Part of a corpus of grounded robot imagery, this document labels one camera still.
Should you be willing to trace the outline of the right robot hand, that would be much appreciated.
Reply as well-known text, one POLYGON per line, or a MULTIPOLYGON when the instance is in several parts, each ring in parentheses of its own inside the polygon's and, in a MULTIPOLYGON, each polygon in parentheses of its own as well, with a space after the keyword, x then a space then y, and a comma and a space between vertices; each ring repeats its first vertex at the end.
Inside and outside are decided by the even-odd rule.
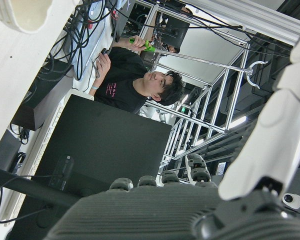
POLYGON ((300 164, 300 39, 217 188, 169 182, 80 199, 48 240, 300 240, 282 196, 300 164))

